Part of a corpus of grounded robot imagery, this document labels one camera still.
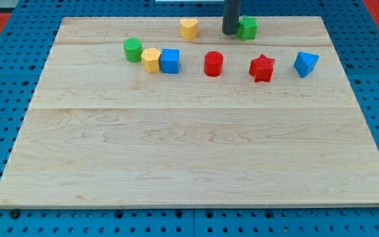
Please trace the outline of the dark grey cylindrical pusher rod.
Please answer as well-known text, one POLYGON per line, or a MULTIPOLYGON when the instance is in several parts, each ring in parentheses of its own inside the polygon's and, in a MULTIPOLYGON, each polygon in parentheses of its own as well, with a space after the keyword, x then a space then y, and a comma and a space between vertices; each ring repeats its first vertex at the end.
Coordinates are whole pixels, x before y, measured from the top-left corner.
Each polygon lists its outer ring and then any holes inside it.
POLYGON ((241 0, 225 0, 222 17, 222 33, 234 35, 238 29, 241 0))

